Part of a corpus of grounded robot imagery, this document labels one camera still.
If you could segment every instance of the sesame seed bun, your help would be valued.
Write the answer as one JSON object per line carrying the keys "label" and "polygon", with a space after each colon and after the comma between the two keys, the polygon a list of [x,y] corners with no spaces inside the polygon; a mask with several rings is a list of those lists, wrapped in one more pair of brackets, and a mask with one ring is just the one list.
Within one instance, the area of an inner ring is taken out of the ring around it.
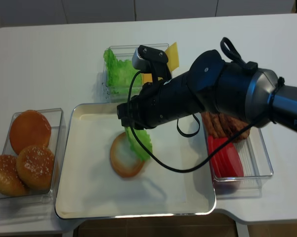
{"label": "sesame seed bun", "polygon": [[17,158],[20,179],[31,189],[48,190],[51,186],[54,154],[44,146],[28,146]]}
{"label": "sesame seed bun", "polygon": [[0,156],[0,193],[7,196],[23,196],[28,193],[27,187],[19,179],[16,170],[16,157]]}

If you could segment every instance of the tomato slice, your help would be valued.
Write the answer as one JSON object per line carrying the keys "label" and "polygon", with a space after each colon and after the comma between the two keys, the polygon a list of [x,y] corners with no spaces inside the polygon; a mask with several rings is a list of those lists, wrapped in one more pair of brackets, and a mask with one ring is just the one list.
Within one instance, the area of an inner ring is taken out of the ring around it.
{"label": "tomato slice", "polygon": [[[213,139],[213,147],[214,149],[218,148],[221,145],[221,140],[219,138]],[[219,165],[219,171],[221,174],[221,177],[229,177],[229,171],[226,169],[226,164],[225,164],[225,152],[224,148],[219,150],[216,154],[217,156],[217,162]]]}
{"label": "tomato slice", "polygon": [[[211,154],[214,151],[213,148],[213,137],[209,136],[208,137],[208,150],[209,150],[209,154]],[[210,160],[210,164],[213,167],[214,173],[216,175],[216,177],[221,178],[221,173],[220,173],[220,168],[219,168],[219,164],[217,162],[218,156],[215,155],[214,157],[211,158]]]}
{"label": "tomato slice", "polygon": [[[218,141],[215,141],[217,144],[223,144],[228,139],[227,138],[218,138]],[[227,144],[223,149],[221,149],[222,159],[220,166],[220,173],[224,177],[244,177],[244,170],[241,159],[238,155],[238,152],[232,143]]]}

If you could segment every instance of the white tray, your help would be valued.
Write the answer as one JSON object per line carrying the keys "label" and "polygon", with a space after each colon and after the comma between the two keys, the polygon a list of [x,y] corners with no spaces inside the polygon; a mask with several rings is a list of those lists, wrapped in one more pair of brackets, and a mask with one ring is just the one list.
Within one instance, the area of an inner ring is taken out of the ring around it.
{"label": "white tray", "polygon": [[[210,213],[216,196],[209,164],[180,174],[150,159],[132,179],[122,179],[113,171],[110,147],[124,131],[117,105],[83,104],[74,109],[55,204],[57,215],[72,219]],[[179,125],[183,132],[197,129],[192,116],[180,119]],[[182,137],[175,121],[147,131],[153,153],[167,165],[190,168],[207,157],[202,127],[192,138]]]}

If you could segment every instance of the green lettuce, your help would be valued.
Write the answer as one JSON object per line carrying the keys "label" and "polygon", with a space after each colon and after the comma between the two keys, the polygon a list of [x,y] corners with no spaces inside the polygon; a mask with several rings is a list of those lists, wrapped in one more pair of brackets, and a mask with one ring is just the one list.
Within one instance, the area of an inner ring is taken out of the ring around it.
{"label": "green lettuce", "polygon": [[[138,143],[138,141],[133,136],[133,133],[131,131],[130,127],[124,128],[125,133],[127,135],[127,138],[130,143],[130,149],[134,151],[134,153],[137,155],[137,157],[142,160],[146,161],[150,158],[150,155],[141,147],[141,145]],[[143,145],[150,151],[153,152],[153,145],[150,141],[150,137],[148,133],[145,130],[136,130],[134,129],[135,134],[138,136],[140,141],[143,143]]]}
{"label": "green lettuce", "polygon": [[[110,48],[105,51],[104,60],[108,73],[106,86],[123,87],[121,89],[111,89],[111,93],[113,94],[128,94],[132,78],[138,70],[133,68],[130,60],[118,60]],[[138,75],[134,81],[133,87],[141,86],[142,78],[141,75]],[[140,90],[140,88],[135,88],[132,92],[139,92]]]}

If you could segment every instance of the yellow cheese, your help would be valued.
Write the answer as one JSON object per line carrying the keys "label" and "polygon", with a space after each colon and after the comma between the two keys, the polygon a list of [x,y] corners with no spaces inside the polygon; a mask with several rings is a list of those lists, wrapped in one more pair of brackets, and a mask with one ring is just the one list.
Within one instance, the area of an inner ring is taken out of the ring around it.
{"label": "yellow cheese", "polygon": [[[177,67],[179,67],[179,57],[178,57],[178,49],[177,42],[173,43],[170,47],[165,50],[165,53],[168,57],[167,66],[169,71],[174,71]],[[143,74],[142,73],[142,83],[152,82],[152,74]]]}
{"label": "yellow cheese", "polygon": [[167,66],[169,70],[172,72],[177,67],[179,67],[179,57],[178,57],[178,49],[177,42],[173,43],[170,47],[165,50],[165,53],[168,57]]}
{"label": "yellow cheese", "polygon": [[152,82],[152,74],[151,73],[142,73],[142,83],[145,84],[147,82]]}

